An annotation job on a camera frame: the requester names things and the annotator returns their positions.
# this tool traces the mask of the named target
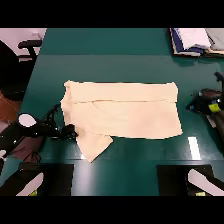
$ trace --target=chair backrest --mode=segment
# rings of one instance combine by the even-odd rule
[[[0,41],[0,88],[6,86],[18,75],[19,67],[17,55],[2,41]]]

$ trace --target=table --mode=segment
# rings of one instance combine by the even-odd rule
[[[75,164],[72,195],[158,195],[157,164],[211,164],[215,176],[224,181],[224,149],[216,129],[203,116],[185,110],[194,91],[221,87],[213,74],[224,71],[224,62],[173,57],[170,48],[167,30],[161,28],[47,30],[20,112],[43,117],[62,99],[67,80],[175,82],[179,91],[181,136],[113,137],[114,142],[91,164],[82,160],[72,140],[47,139],[42,162]],[[63,123],[62,113],[57,121]],[[196,137],[201,161],[192,161],[188,137]]]

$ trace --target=black office chair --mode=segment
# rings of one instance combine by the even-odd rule
[[[18,48],[27,48],[32,60],[19,61],[18,56],[0,41],[0,91],[5,98],[23,100],[37,58],[33,48],[41,44],[42,40],[20,42]]]

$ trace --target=brown floor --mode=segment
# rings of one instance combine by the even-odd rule
[[[2,95],[0,92],[0,120],[7,123],[12,123],[16,120],[22,102],[11,101]]]

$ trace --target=beige cloth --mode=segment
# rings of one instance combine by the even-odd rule
[[[175,83],[64,85],[64,121],[75,125],[78,146],[89,162],[113,142],[110,136],[164,139],[182,134]]]

